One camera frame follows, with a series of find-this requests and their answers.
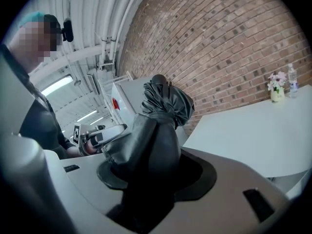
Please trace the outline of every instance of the label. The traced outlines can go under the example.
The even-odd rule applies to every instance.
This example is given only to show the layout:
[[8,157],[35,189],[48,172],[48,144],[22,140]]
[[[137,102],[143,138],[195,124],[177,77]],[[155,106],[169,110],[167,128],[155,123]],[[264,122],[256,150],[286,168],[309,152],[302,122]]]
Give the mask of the label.
[[298,90],[298,82],[291,82],[290,83],[291,92],[297,92]]

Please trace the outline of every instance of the white table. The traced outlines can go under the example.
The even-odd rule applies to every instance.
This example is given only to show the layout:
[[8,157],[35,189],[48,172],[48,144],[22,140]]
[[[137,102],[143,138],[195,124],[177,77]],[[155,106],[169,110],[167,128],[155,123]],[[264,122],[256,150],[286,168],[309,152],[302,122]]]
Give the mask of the white table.
[[278,103],[205,115],[184,147],[240,161],[264,177],[306,171],[312,167],[312,87]]

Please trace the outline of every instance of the teal hair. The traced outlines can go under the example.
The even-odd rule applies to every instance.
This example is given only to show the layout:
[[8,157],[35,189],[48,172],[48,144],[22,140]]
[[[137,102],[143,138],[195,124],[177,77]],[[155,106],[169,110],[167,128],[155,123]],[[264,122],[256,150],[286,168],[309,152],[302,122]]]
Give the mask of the teal hair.
[[42,22],[42,21],[44,21],[44,15],[45,14],[40,12],[40,11],[35,11],[35,12],[28,13],[19,22],[18,28],[23,27],[26,23],[31,22],[31,21]]

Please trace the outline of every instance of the black t-shirt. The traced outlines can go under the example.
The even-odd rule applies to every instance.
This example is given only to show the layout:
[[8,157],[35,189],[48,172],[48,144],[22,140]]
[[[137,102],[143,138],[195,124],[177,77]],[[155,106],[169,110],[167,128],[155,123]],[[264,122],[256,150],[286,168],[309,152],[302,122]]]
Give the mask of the black t-shirt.
[[29,75],[14,59],[5,45],[0,46],[0,54],[4,56],[21,83],[36,98],[24,119],[19,133],[23,137],[36,140],[43,149],[56,152],[60,159],[67,158],[66,149],[75,145],[63,135],[49,101],[30,82]]

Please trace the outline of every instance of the red light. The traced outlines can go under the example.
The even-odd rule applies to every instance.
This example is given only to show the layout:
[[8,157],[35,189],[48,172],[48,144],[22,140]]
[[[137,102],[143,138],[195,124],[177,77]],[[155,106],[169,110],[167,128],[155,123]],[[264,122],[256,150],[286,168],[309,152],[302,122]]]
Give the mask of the red light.
[[120,110],[120,109],[119,109],[119,106],[118,106],[118,103],[117,103],[117,101],[115,100],[115,98],[113,98],[113,107],[114,107],[114,109]]

